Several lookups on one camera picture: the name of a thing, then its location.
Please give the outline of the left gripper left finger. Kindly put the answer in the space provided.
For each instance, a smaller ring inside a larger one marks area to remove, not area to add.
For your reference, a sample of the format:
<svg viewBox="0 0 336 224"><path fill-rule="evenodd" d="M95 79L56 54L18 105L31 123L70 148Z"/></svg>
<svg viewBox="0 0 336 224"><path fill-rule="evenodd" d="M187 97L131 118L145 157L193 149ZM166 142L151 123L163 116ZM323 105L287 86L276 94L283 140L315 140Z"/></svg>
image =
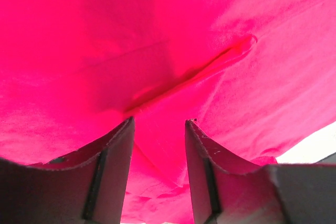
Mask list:
<svg viewBox="0 0 336 224"><path fill-rule="evenodd" d="M43 164L1 159L1 223L119 223L134 118Z"/></svg>

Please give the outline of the bright red t-shirt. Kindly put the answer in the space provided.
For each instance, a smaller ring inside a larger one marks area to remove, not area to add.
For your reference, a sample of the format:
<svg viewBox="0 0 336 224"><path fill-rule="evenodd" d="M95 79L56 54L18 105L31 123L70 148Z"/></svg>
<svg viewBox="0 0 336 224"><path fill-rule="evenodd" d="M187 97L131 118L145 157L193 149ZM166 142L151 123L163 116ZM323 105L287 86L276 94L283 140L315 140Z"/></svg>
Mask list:
<svg viewBox="0 0 336 224"><path fill-rule="evenodd" d="M129 116L122 219L192 223L185 120L257 164L335 121L335 0L1 0L1 157Z"/></svg>

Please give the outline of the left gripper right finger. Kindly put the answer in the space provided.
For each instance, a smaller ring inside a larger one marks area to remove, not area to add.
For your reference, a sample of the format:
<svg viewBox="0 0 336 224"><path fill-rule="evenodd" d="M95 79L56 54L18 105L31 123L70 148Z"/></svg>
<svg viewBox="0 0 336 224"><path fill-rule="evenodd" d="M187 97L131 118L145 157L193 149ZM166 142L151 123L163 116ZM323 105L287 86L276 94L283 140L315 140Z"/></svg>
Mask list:
<svg viewBox="0 0 336 224"><path fill-rule="evenodd" d="M185 122L195 223L335 223L335 155L259 166Z"/></svg>

